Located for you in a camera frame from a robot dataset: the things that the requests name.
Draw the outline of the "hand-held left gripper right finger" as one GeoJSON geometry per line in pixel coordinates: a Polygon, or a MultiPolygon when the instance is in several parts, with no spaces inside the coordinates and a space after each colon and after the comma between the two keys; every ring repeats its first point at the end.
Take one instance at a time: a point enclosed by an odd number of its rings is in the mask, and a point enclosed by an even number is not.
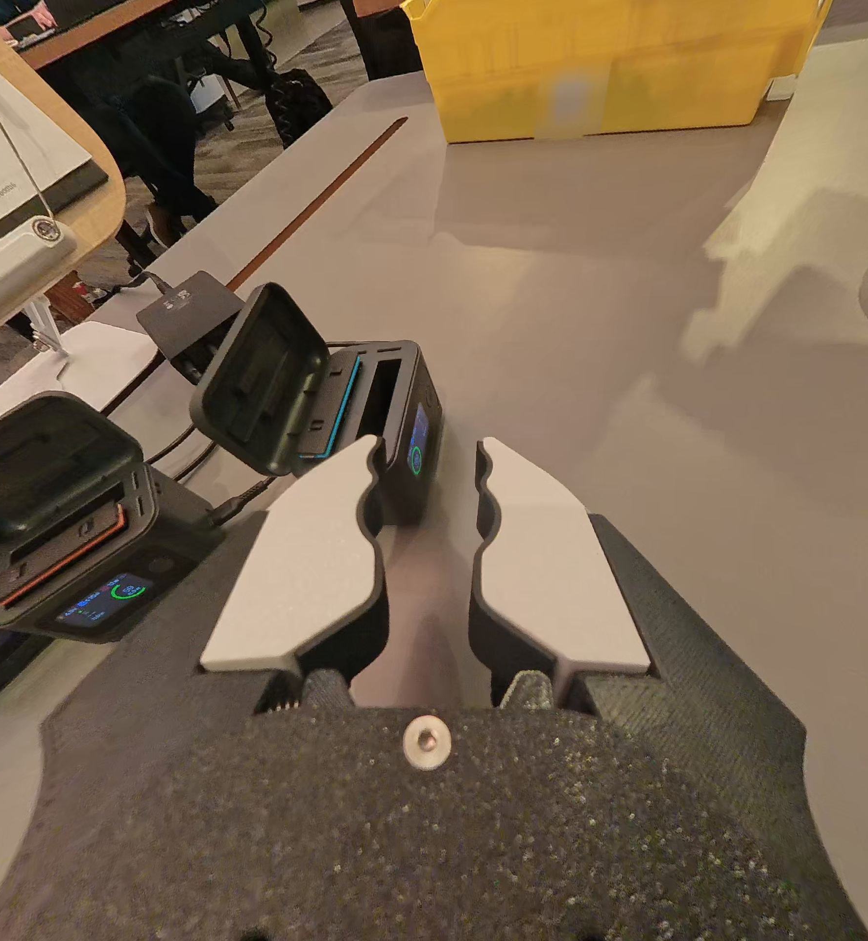
{"type": "Polygon", "coordinates": [[[492,677],[643,676],[651,656],[581,500],[494,437],[476,446],[470,647],[492,677]]]}

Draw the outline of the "white stand base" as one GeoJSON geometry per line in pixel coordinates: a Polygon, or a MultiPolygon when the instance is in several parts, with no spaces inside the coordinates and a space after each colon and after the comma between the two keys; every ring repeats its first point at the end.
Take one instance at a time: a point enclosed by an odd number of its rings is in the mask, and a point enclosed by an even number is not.
{"type": "Polygon", "coordinates": [[[0,385],[0,417],[43,393],[75,395],[105,409],[158,357],[145,334],[87,321],[61,337],[64,354],[46,351],[0,385]]]}

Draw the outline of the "red-edged black battery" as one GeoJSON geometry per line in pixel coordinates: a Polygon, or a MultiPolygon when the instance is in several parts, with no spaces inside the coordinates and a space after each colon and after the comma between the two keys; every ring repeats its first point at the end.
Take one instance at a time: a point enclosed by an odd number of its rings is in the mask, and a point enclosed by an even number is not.
{"type": "Polygon", "coordinates": [[[30,547],[11,553],[0,566],[0,605],[17,601],[67,570],[95,548],[120,535],[127,524],[122,502],[108,500],[87,514],[76,516],[54,535],[40,536],[30,547]]]}

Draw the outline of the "blue-edged black battery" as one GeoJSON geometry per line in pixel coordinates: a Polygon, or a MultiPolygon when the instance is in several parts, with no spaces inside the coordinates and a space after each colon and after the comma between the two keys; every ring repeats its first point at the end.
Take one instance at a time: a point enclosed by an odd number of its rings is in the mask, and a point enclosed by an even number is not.
{"type": "Polygon", "coordinates": [[[340,347],[331,352],[327,371],[313,393],[306,426],[299,438],[299,462],[315,464],[331,456],[353,400],[362,356],[356,347],[340,347]]]}

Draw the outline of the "black backpack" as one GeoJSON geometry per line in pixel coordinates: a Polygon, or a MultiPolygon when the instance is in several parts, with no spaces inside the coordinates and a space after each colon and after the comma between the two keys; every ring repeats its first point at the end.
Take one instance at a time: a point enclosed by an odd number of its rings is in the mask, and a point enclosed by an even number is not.
{"type": "Polygon", "coordinates": [[[322,87],[302,68],[268,73],[264,98],[283,149],[292,146],[333,109],[322,87]]]}

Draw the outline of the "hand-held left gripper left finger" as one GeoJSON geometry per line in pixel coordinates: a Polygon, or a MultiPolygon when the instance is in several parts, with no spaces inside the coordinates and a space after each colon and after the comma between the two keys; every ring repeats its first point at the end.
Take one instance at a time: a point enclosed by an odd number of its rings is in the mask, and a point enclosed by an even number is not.
{"type": "Polygon", "coordinates": [[[284,670],[385,599],[377,488],[384,443],[363,436],[265,512],[200,657],[207,673],[284,670]]]}

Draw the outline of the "black usb hub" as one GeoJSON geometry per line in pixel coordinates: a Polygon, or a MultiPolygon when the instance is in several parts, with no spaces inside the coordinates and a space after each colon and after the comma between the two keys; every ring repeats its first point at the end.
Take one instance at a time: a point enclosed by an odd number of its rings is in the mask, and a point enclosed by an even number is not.
{"type": "Polygon", "coordinates": [[[245,301],[214,276],[199,271],[136,314],[136,319],[183,374],[205,372],[214,359],[245,301]]]}

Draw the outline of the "instruction board on stand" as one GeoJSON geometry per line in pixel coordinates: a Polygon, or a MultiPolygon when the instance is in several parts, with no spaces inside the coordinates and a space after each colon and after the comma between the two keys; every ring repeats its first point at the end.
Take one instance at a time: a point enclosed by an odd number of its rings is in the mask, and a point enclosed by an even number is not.
{"type": "Polygon", "coordinates": [[[0,75],[0,239],[106,181],[87,152],[0,75]]]}

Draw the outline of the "wooden sign board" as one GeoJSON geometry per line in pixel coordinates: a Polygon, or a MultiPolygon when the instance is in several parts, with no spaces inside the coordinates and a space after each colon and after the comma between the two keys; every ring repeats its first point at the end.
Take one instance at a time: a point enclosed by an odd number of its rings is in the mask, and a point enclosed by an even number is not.
{"type": "Polygon", "coordinates": [[[0,75],[84,149],[107,174],[97,189],[69,204],[56,215],[75,236],[71,254],[39,275],[32,284],[6,299],[0,307],[0,327],[28,300],[43,295],[110,241],[123,221],[125,189],[117,163],[103,141],[20,56],[0,37],[0,75]]]}

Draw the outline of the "yellow plastic bin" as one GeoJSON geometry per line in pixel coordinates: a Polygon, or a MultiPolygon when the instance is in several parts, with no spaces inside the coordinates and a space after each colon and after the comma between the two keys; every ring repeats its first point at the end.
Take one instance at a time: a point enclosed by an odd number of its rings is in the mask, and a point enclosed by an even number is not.
{"type": "Polygon", "coordinates": [[[410,1],[448,143],[743,126],[797,76],[818,1],[410,1]]]}

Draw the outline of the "black office chair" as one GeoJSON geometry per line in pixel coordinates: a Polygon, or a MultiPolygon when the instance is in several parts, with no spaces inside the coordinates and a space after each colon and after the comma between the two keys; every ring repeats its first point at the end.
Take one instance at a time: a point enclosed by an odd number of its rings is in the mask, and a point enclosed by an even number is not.
{"type": "Polygon", "coordinates": [[[423,63],[401,1],[340,1],[369,81],[420,73],[423,63]]]}

